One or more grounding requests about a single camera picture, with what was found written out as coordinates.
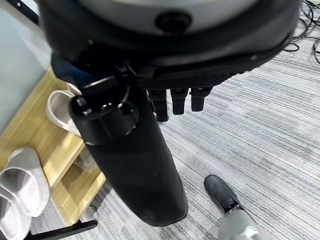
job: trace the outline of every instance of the black metal rack leg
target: black metal rack leg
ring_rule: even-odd
[[[79,233],[86,232],[88,230],[94,229],[98,225],[96,220],[81,222],[80,220],[72,225],[63,227],[60,229],[47,231],[32,235],[30,232],[26,236],[25,240],[59,240],[64,239]]]

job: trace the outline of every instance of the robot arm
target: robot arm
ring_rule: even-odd
[[[69,110],[86,146],[127,206],[162,227],[188,212],[157,123],[168,120],[167,90],[175,115],[184,113],[189,89],[192,111],[202,111],[214,86],[285,48],[301,0],[38,4],[54,72],[82,92]]]

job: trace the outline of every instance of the floor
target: floor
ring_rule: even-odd
[[[314,36],[320,36],[317,30]],[[99,226],[70,240],[216,239],[223,214],[203,186],[216,174],[270,240],[320,239],[320,65],[313,39],[300,51],[282,52],[252,72],[215,87],[203,112],[174,116],[160,127],[182,178],[189,203],[186,219],[151,227],[136,217],[106,183],[83,220]],[[33,220],[32,232],[63,226],[50,204]]]

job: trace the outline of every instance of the black cable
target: black cable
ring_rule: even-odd
[[[320,38],[318,38],[313,44],[313,55],[318,64],[320,64],[320,59],[317,54],[320,54],[320,51],[317,51],[317,47],[319,46]]]
[[[309,34],[311,34],[316,27],[320,27],[320,16],[315,19],[315,13],[314,13],[314,9],[319,9],[320,10],[320,3],[316,4],[314,2],[312,2],[311,0],[303,0],[302,1],[308,8],[308,13],[305,11],[303,5],[301,6],[301,11],[303,13],[303,15],[307,18],[307,20],[304,20],[303,18],[299,18],[299,20],[303,23],[304,25],[304,30],[302,31],[302,33],[300,33],[297,36],[294,36],[292,38],[292,41],[289,45],[291,46],[295,46],[294,49],[290,49],[290,48],[286,48],[284,49],[284,51],[286,52],[297,52],[299,51],[300,47],[299,45],[296,43],[302,39],[315,39],[315,42],[313,44],[313,55],[315,60],[320,64],[320,59],[318,57],[318,54],[320,54],[320,50],[318,49],[318,46],[320,44],[320,37],[313,37],[313,36],[308,36]]]
[[[100,220],[99,220],[99,213],[98,213],[98,208],[94,205],[89,205],[89,207],[93,208],[94,211],[96,212],[96,216],[97,216],[97,222],[98,222],[98,233],[97,236],[99,237],[99,230],[100,230]]]

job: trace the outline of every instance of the wooden shoe rack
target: wooden shoe rack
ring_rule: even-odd
[[[50,69],[0,137],[0,170],[18,148],[34,148],[51,189],[51,197],[66,224],[75,224],[98,193],[106,177],[97,167],[83,171],[73,164],[84,148],[83,140],[53,124],[46,115],[47,99],[67,89]]]

